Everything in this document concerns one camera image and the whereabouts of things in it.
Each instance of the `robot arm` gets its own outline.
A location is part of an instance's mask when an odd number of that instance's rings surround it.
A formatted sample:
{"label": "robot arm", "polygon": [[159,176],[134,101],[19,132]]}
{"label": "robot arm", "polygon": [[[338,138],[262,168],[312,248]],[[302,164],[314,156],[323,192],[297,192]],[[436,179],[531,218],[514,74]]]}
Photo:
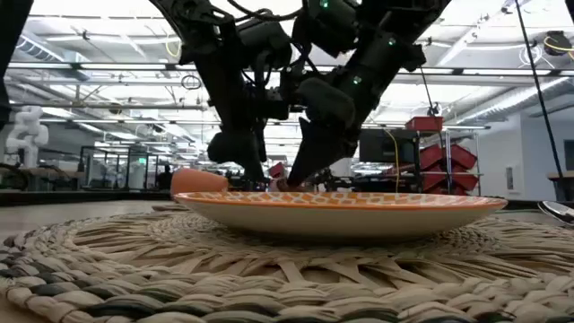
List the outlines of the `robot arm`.
{"label": "robot arm", "polygon": [[[448,0],[304,0],[292,38],[262,11],[237,25],[208,0],[151,0],[185,44],[180,64],[194,62],[222,119],[208,148],[215,162],[236,162],[263,177],[263,130],[269,118],[286,119],[306,107],[303,141],[287,184],[297,187],[318,170],[352,156],[361,125],[400,68],[425,63],[413,43]],[[301,58],[291,63],[291,44]],[[305,70],[312,45],[332,57],[354,50],[345,66],[327,74]],[[243,71],[250,68],[254,80]],[[265,71],[281,69],[279,89],[265,89]]]}

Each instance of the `fluorescent light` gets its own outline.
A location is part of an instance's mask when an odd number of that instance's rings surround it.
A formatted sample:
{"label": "fluorescent light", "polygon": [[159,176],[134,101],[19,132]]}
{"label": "fluorescent light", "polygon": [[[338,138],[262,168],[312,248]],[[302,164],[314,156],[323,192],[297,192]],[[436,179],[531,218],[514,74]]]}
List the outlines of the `fluorescent light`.
{"label": "fluorescent light", "polygon": [[[116,159],[117,157],[118,157],[118,156],[115,155],[115,154],[112,154],[112,155],[109,155],[109,154],[108,154],[108,158],[110,158],[110,159],[112,159],[112,158],[113,158],[113,159]],[[106,154],[105,154],[105,153],[95,153],[95,154],[93,155],[93,158],[106,158]],[[120,159],[127,159],[127,155],[119,155],[119,158],[120,158]]]}
{"label": "fluorescent light", "polygon": [[[570,79],[569,77],[561,77],[561,78],[553,80],[551,82],[541,84],[540,85],[540,91],[543,92],[546,89],[550,88],[551,86],[554,86],[558,83],[566,82],[569,79]],[[520,102],[522,102],[524,100],[527,100],[529,97],[531,97],[532,95],[535,95],[537,92],[538,92],[538,90],[536,89],[536,87],[533,86],[533,87],[528,88],[527,90],[524,90],[524,91],[522,91],[516,95],[510,96],[509,98],[503,100],[499,104],[491,106],[487,109],[482,109],[480,111],[477,111],[477,112],[471,114],[470,116],[460,118],[459,120],[457,120],[457,123],[461,124],[461,123],[463,123],[469,119],[480,117],[480,116],[485,115],[487,113],[490,113],[494,110],[508,109],[509,107],[512,107],[516,104],[519,104]]]}
{"label": "fluorescent light", "polygon": [[72,69],[67,63],[16,63],[12,62],[8,68],[14,69]]}
{"label": "fluorescent light", "polygon": [[[423,67],[422,71],[427,74],[427,75],[433,75],[433,74],[439,74],[439,75],[449,75],[449,74],[453,74],[453,72],[455,71],[452,68],[426,68]],[[421,73],[421,69],[417,68],[416,70],[414,70],[412,73],[401,68],[399,73],[401,74],[420,74]]]}
{"label": "fluorescent light", "polygon": [[88,129],[88,130],[93,131],[93,132],[98,133],[98,134],[101,134],[102,132],[104,132],[103,130],[101,130],[97,127],[82,124],[82,123],[80,124],[80,127],[84,128],[84,129]]}
{"label": "fluorescent light", "polygon": [[104,120],[104,119],[94,119],[94,120],[89,120],[89,119],[85,119],[85,120],[73,120],[73,122],[75,123],[86,123],[86,124],[94,124],[94,123],[100,123],[100,124],[116,124],[117,120]]}
{"label": "fluorescent light", "polygon": [[132,134],[123,133],[123,132],[110,132],[109,134],[116,136],[118,138],[126,139],[126,140],[139,139],[139,137],[137,135],[132,135]]}
{"label": "fluorescent light", "polygon": [[489,129],[487,126],[443,126],[445,129],[460,129],[460,130],[481,130]]}
{"label": "fluorescent light", "polygon": [[81,36],[59,36],[59,37],[48,37],[47,41],[72,41],[72,40],[82,40]]}
{"label": "fluorescent light", "polygon": [[188,161],[195,161],[197,160],[197,156],[194,155],[190,155],[190,154],[186,154],[186,153],[180,153],[179,157],[188,160]]}
{"label": "fluorescent light", "polygon": [[43,118],[39,120],[40,123],[65,123],[66,119]]}
{"label": "fluorescent light", "polygon": [[93,64],[83,63],[81,66],[87,70],[98,71],[123,71],[123,70],[140,70],[140,71],[161,71],[165,70],[164,64]]}
{"label": "fluorescent light", "polygon": [[[539,75],[548,75],[552,70],[536,70]],[[510,75],[510,76],[526,76],[532,75],[532,71],[528,69],[465,69],[464,75]]]}
{"label": "fluorescent light", "polygon": [[220,121],[176,121],[177,125],[219,126]]}
{"label": "fluorescent light", "polygon": [[60,108],[42,108],[42,112],[61,118],[73,118],[76,116],[74,113]]}
{"label": "fluorescent light", "polygon": [[153,147],[153,149],[157,149],[159,151],[165,152],[165,153],[171,153],[171,148],[169,147]]}
{"label": "fluorescent light", "polygon": [[140,142],[140,144],[170,145],[172,142]]}
{"label": "fluorescent light", "polygon": [[125,120],[124,123],[165,125],[165,124],[169,124],[169,121],[166,121],[166,120]]}

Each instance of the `computer screen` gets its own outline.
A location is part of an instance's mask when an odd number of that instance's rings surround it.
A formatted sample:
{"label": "computer screen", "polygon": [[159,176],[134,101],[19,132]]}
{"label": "computer screen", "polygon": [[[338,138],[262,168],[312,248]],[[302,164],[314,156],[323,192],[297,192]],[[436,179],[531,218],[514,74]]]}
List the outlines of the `computer screen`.
{"label": "computer screen", "polygon": [[[392,130],[398,145],[400,163],[414,162],[416,133],[410,130]],[[396,162],[395,143],[383,129],[363,129],[359,137],[361,162]]]}

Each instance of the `yellow cable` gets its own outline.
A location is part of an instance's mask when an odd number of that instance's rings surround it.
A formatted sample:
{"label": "yellow cable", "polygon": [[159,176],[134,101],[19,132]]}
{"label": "yellow cable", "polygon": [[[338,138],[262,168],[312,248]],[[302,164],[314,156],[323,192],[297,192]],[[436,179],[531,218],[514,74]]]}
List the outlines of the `yellow cable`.
{"label": "yellow cable", "polygon": [[168,54],[170,54],[170,56],[172,56],[172,57],[179,57],[179,54],[181,54],[181,39],[179,40],[179,43],[178,43],[178,53],[174,54],[174,53],[171,51],[171,48],[170,48],[170,36],[167,36],[166,39],[165,39],[165,49],[168,51]]}
{"label": "yellow cable", "polygon": [[395,187],[395,193],[398,193],[398,181],[401,178],[401,170],[399,169],[399,164],[398,164],[398,144],[396,144],[396,139],[395,137],[390,133],[390,131],[386,130],[385,128],[383,128],[383,130],[385,130],[385,132],[387,133],[387,135],[389,135],[391,137],[391,139],[393,139],[393,143],[395,143],[395,163],[396,163],[396,187]]}

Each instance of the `plate rim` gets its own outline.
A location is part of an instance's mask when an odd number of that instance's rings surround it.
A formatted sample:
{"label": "plate rim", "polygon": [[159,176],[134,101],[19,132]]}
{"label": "plate rim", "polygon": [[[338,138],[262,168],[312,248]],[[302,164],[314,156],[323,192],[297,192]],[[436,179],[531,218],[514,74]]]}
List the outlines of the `plate rim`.
{"label": "plate rim", "polygon": [[425,205],[423,207],[421,207],[420,205],[330,205],[330,204],[308,205],[302,203],[296,204],[296,203],[284,203],[284,202],[270,203],[269,201],[255,201],[255,202],[230,201],[230,200],[221,201],[211,198],[188,196],[189,194],[196,194],[196,193],[229,193],[229,192],[187,192],[187,193],[179,193],[175,195],[174,198],[178,202],[180,202],[180,200],[184,200],[186,202],[205,203],[210,205],[263,206],[263,207],[288,207],[288,208],[304,208],[304,209],[363,210],[363,211],[491,210],[491,209],[501,209],[509,203],[505,199],[494,198],[494,197],[483,197],[483,196],[475,196],[475,197],[487,199],[489,201],[492,201],[492,203],[485,203],[480,205]]}

